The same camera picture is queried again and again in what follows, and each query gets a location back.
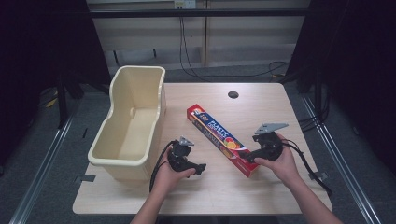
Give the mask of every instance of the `box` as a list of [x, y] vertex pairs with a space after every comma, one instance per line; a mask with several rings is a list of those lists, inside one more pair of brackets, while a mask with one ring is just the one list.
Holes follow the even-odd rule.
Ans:
[[115, 179], [150, 179], [166, 108], [164, 75], [156, 66], [118, 70], [110, 84], [110, 109], [88, 153], [92, 165]]
[[250, 177], [258, 164], [239, 157], [240, 151], [250, 152], [223, 126], [205, 112], [199, 105], [187, 109], [187, 119], [201, 131], [245, 176]]

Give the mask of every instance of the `metal rail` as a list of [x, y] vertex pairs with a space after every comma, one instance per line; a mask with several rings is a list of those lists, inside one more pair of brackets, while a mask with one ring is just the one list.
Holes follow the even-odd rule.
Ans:
[[355, 176], [352, 174], [352, 171], [349, 169], [347, 162], [344, 160], [343, 155], [341, 154], [338, 146], [335, 144], [334, 140], [332, 139], [332, 136], [330, 135], [326, 126], [323, 123], [318, 122], [318, 120], [316, 119], [315, 108], [311, 99], [307, 96], [304, 96], [303, 101], [309, 115], [312, 117], [312, 120], [316, 123], [318, 127], [318, 132], [322, 137], [322, 140], [326, 145], [326, 148], [329, 150], [329, 153], [332, 155], [332, 159], [334, 160], [338, 171], [340, 172], [341, 176], [344, 178], [346, 186], [349, 188], [350, 193], [352, 194], [356, 204], [361, 210], [364, 219], [366, 220], [367, 223], [370, 224], [380, 224], [381, 221], [379, 219], [379, 216], [376, 214], [372, 203], [370, 202], [367, 195], [364, 193], [363, 189], [361, 188], [361, 185], [358, 183]]
[[44, 13], [51, 16], [90, 17], [90, 18], [160, 18], [160, 17], [295, 17], [330, 16], [332, 11], [309, 8], [261, 8], [261, 9], [144, 9], [144, 10], [90, 10], [53, 11]]
[[74, 114], [78, 110], [78, 105], [79, 101], [75, 102], [69, 118], [66, 120], [62, 129], [59, 129], [56, 133], [55, 138], [53, 139], [52, 144], [49, 147], [49, 151], [47, 152], [46, 157], [38, 168], [37, 173], [35, 174], [35, 178], [30, 184], [29, 189], [23, 195], [23, 198], [18, 205], [18, 208], [15, 211], [14, 215], [12, 216], [12, 219], [9, 221], [9, 224], [26, 223], [27, 218], [29, 217], [35, 205], [35, 201], [37, 200], [40, 191], [43, 188], [44, 181], [46, 180], [46, 177], [50, 172], [50, 168], [56, 158], [56, 155], [62, 146], [62, 142], [64, 141], [64, 138], [69, 131]]

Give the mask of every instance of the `wall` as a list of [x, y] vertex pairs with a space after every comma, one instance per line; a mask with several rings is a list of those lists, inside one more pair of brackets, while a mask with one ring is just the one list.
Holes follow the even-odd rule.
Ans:
[[[90, 9], [172, 9], [173, 1], [88, 0]], [[307, 0], [198, 0], [197, 8], [307, 8]], [[288, 61], [304, 17], [184, 18], [201, 66]], [[94, 19], [104, 51], [179, 49], [180, 18]]]

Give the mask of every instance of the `forearm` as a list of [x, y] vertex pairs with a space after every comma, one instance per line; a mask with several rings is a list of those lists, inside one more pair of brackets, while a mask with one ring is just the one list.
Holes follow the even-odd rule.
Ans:
[[299, 204], [308, 223], [342, 223], [301, 178], [296, 178], [286, 186]]
[[147, 197], [131, 224], [154, 224], [165, 200], [166, 193], [154, 190]]

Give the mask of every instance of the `person's right hand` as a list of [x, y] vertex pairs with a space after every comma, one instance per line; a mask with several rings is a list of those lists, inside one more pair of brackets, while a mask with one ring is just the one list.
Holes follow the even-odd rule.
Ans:
[[188, 177], [190, 175], [194, 175], [196, 172], [194, 168], [190, 168], [182, 172], [174, 171], [171, 165], [169, 164], [168, 156], [167, 156], [171, 148], [172, 147], [166, 149], [165, 153], [163, 154], [164, 156], [160, 162], [162, 166], [158, 170], [158, 173], [155, 177], [154, 186], [152, 189], [153, 191], [159, 190], [165, 195], [167, 195], [170, 191], [172, 191], [182, 178]]
[[[285, 143], [285, 137], [277, 133], [277, 136]], [[288, 187], [294, 180], [300, 178], [296, 163], [289, 147], [283, 146], [282, 154], [275, 161], [263, 158], [255, 158], [254, 162], [271, 169], [274, 174]]]

